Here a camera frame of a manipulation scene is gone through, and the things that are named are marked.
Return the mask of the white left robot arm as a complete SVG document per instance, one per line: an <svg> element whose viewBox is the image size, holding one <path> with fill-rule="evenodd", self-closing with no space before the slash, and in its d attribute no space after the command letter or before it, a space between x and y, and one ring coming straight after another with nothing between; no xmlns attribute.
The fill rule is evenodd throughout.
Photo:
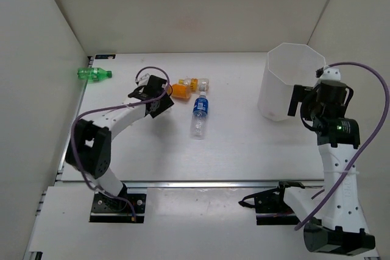
<svg viewBox="0 0 390 260"><path fill-rule="evenodd" d="M155 118L174 105L166 92L169 89L166 79L146 74L136 85L119 108L104 110L93 120L79 119L65 156L65 162L90 180L114 211L132 204L128 201L127 187L110 169L113 139L134 122L146 116Z"/></svg>

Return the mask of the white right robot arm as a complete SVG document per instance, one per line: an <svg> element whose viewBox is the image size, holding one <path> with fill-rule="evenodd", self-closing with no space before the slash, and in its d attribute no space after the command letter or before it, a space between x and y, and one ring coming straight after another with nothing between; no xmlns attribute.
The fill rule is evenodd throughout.
<svg viewBox="0 0 390 260"><path fill-rule="evenodd" d="M317 135L324 170L326 203L315 216L307 219L318 196L298 181L281 181L239 201L255 209L257 225L303 224L305 246L313 253L355 256L375 248L360 211L356 166L348 165L360 145L357 121L344 116L352 96L351 87L332 80L294 85L292 91L288 115L299 112L305 127Z"/></svg>

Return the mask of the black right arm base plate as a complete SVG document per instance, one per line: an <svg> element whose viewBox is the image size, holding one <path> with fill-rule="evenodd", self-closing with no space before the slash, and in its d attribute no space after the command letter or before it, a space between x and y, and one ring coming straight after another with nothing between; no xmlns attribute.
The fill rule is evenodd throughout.
<svg viewBox="0 0 390 260"><path fill-rule="evenodd" d="M258 226L297 225L299 219L283 201L281 188L269 189L254 196L256 221Z"/></svg>

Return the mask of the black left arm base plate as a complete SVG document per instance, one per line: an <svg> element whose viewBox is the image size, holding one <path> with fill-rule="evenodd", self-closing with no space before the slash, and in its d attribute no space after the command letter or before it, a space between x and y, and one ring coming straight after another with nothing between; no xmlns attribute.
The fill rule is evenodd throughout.
<svg viewBox="0 0 390 260"><path fill-rule="evenodd" d="M96 192L91 204L89 221L92 223L144 223L146 210L146 193L131 193L127 191L127 200L131 207L122 200L115 200Z"/></svg>

